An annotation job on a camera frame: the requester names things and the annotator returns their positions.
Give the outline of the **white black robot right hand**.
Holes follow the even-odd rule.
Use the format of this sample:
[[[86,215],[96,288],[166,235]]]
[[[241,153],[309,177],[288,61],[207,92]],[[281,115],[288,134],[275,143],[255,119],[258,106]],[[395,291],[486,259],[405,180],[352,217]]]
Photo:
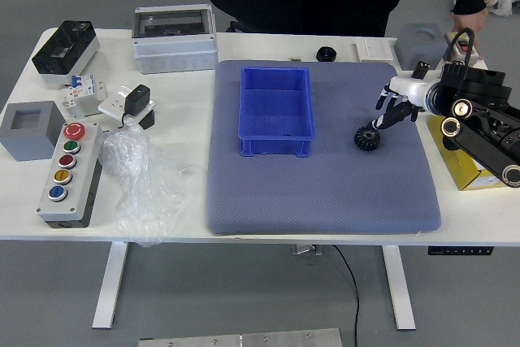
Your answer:
[[[436,81],[425,81],[409,77],[394,76],[384,87],[376,103],[379,110],[389,98],[386,111],[377,119],[369,122],[372,129],[386,129],[403,121],[408,116],[414,122],[419,111],[441,115],[435,108],[437,93]]]

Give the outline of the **person's left hand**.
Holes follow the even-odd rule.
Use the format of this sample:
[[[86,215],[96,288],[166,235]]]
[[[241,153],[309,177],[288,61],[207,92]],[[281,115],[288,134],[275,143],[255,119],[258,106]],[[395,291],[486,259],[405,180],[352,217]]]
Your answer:
[[[453,31],[460,32],[464,28],[469,28],[474,33],[474,48],[479,58],[483,59],[483,52],[479,47],[479,33],[484,28],[488,19],[488,9],[484,8],[479,12],[469,15],[452,14]]]

